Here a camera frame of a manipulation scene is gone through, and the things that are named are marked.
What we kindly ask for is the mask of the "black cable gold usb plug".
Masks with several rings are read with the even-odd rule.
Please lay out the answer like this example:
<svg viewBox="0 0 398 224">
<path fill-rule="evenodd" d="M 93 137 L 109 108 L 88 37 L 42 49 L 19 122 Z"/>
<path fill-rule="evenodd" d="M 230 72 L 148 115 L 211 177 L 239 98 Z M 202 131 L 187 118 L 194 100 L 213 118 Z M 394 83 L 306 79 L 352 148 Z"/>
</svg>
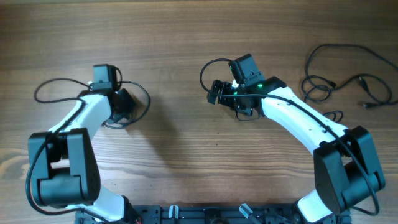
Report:
<svg viewBox="0 0 398 224">
<path fill-rule="evenodd" d="M 109 129 L 125 129 L 125 128 L 127 128 L 128 126 L 130 126 L 130 125 L 132 125 L 132 124 L 138 122 L 139 120 L 141 120 L 141 119 L 147 114 L 147 112 L 148 112 L 148 110 L 149 110 L 149 108 L 150 108 L 150 104 L 151 104 L 151 97 L 150 97 L 150 94 L 149 94 L 149 93 L 147 92 L 147 90 L 146 90 L 145 88 L 143 88 L 140 84 L 138 84 L 138 83 L 136 83 L 136 82 L 133 82 L 133 81 L 119 81 L 118 84 L 119 84 L 119 86 L 120 86 L 119 90 L 121 90 L 121 89 L 123 88 L 123 87 L 122 87 L 123 84 L 131 84 L 131 85 L 135 85 L 135 86 L 139 87 L 139 88 L 142 90 L 143 94 L 146 96 L 147 103 L 144 105 L 144 110 L 142 111 L 142 113 L 138 116 L 138 115 L 137 115 L 137 112 L 139 111 L 139 107 L 142 106 L 142 103 L 140 103 L 138 99 L 135 99 L 135 98 L 131 95 L 131 96 L 133 97 L 134 101 L 136 102 L 136 106 L 135 106 L 135 108 L 134 108 L 134 117 L 133 117 L 133 120 L 132 120 L 132 121 L 128 121 L 128 120 L 126 120 L 126 119 L 122 119 L 121 121 L 119 121 L 119 122 L 117 122 L 117 123 L 111 123 L 111 121 L 110 121 L 110 117 L 111 117 L 111 116 L 110 116 L 110 117 L 109 117 L 106 121 L 104 121 L 103 124 L 102 124 L 102 126 L 104 126 L 104 127 L 106 127 L 106 128 L 109 128 Z"/>
</svg>

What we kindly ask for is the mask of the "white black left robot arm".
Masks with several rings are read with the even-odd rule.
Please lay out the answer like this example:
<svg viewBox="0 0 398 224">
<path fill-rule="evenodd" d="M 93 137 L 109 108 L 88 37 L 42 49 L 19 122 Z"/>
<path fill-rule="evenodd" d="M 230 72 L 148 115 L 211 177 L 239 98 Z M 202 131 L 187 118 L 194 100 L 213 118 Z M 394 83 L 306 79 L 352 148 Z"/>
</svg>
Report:
<svg viewBox="0 0 398 224">
<path fill-rule="evenodd" d="M 136 102 L 122 87 L 125 81 L 118 67 L 95 65 L 93 75 L 61 122 L 29 137 L 26 197 L 37 212 L 75 213 L 77 223 L 140 223 L 125 196 L 101 185 L 91 145 L 100 127 L 123 129 L 137 122 Z"/>
</svg>

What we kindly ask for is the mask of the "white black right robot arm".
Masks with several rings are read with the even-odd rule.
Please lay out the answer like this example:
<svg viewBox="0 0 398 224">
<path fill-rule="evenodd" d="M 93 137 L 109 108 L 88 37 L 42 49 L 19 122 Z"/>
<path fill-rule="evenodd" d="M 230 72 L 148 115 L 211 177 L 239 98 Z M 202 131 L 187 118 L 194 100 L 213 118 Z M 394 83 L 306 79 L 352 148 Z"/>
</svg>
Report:
<svg viewBox="0 0 398 224">
<path fill-rule="evenodd" d="M 316 223 L 348 210 L 378 215 L 376 194 L 386 181 L 371 134 L 317 112 L 281 79 L 266 78 L 251 54 L 226 62 L 234 80 L 214 80 L 206 89 L 208 102 L 246 116 L 256 110 L 284 127 L 313 157 L 315 189 L 296 203 L 302 221 Z"/>
</svg>

